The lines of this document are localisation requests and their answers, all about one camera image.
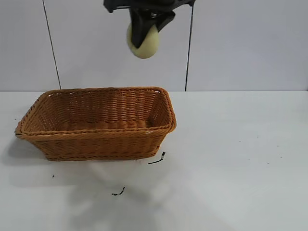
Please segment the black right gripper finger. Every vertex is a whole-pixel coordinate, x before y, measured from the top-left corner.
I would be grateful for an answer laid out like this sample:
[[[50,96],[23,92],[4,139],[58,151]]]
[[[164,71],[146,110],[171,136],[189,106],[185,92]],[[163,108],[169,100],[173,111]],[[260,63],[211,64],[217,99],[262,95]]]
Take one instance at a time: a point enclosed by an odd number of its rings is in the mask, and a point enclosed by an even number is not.
[[[131,42],[136,48],[142,45],[151,27],[156,24],[152,13],[150,10],[130,9]]]
[[[173,21],[175,18],[175,13],[170,12],[158,12],[154,17],[155,26],[157,31],[160,32],[167,24]]]

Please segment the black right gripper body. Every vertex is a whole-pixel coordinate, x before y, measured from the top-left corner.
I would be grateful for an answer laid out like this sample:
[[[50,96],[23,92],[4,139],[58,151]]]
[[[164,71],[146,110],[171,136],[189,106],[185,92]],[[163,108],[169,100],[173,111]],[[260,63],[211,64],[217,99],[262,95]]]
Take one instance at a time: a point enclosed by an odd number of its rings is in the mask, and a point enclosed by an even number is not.
[[[108,12],[118,9],[142,9],[157,12],[169,12],[182,5],[193,6],[194,0],[104,0],[103,5]]]

